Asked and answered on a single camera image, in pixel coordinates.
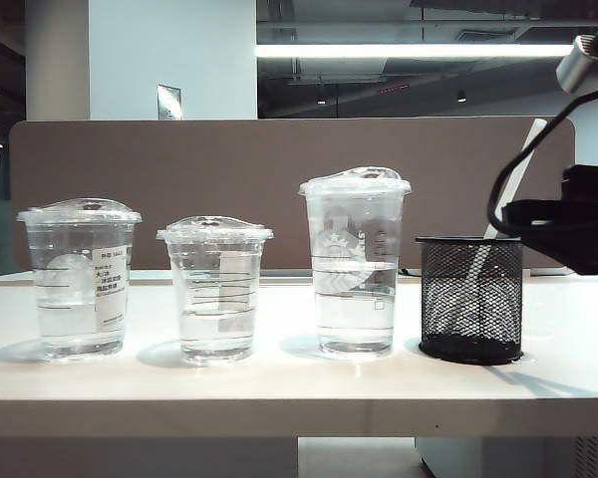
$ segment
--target gray partition panel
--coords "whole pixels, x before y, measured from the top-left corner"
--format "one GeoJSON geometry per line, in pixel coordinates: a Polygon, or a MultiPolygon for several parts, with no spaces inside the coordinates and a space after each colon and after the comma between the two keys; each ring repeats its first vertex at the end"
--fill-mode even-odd
{"type": "MultiPolygon", "coordinates": [[[[71,197],[108,197],[142,213],[133,265],[168,267],[155,230],[181,217],[226,215],[271,227],[263,267],[310,267],[299,184],[359,165],[395,169],[406,197],[402,267],[419,267],[418,235],[482,234],[485,200],[533,118],[25,121],[11,132],[15,212],[71,197]]],[[[559,196],[574,162],[566,121],[538,149],[516,197],[559,196]]],[[[29,264],[24,227],[14,253],[29,264]]],[[[525,267],[557,266],[526,251],[525,267]]]]}

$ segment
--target ceiling light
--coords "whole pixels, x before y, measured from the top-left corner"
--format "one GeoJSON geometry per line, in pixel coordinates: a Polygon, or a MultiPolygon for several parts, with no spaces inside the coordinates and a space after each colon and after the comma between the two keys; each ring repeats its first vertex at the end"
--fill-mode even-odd
{"type": "Polygon", "coordinates": [[[564,57],[571,45],[526,44],[366,44],[257,45],[259,58],[545,58],[564,57]]]}
{"type": "Polygon", "coordinates": [[[328,103],[328,90],[323,83],[317,85],[317,105],[326,105],[328,103]]]}

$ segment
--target mesh pen holder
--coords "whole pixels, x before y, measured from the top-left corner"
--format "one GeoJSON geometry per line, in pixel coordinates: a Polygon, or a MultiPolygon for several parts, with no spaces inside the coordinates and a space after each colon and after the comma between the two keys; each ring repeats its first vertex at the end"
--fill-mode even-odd
{"type": "Polygon", "coordinates": [[[495,365],[519,359],[522,245],[518,239],[419,237],[422,337],[429,356],[495,365]]]}

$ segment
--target plastic cup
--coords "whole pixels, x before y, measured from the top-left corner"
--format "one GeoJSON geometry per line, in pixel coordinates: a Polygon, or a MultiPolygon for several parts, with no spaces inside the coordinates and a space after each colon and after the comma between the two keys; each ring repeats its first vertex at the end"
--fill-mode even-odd
{"type": "Polygon", "coordinates": [[[410,184],[358,167],[301,185],[323,352],[381,355],[392,345],[403,200],[410,184]]]}
{"type": "Polygon", "coordinates": [[[17,219],[27,227],[47,359],[119,351],[140,214],[110,199],[79,198],[29,208],[17,219]]]}
{"type": "Polygon", "coordinates": [[[186,217],[157,231],[170,256],[184,361],[213,365],[251,353],[259,265],[270,229],[230,217],[186,217]]]}

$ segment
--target domed lid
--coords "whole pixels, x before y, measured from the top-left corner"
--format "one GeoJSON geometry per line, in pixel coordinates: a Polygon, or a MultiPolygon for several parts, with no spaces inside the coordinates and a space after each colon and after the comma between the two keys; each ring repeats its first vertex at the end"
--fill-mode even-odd
{"type": "Polygon", "coordinates": [[[261,224],[224,216],[185,217],[157,231],[157,239],[168,242],[253,242],[272,239],[261,224]]]}
{"type": "Polygon", "coordinates": [[[409,194],[410,183],[387,167],[364,166],[330,176],[315,177],[299,187],[301,195],[409,194]]]}
{"type": "Polygon", "coordinates": [[[27,224],[142,222],[138,212],[112,199],[81,197],[54,202],[47,206],[30,207],[18,213],[18,221],[27,224]]]}

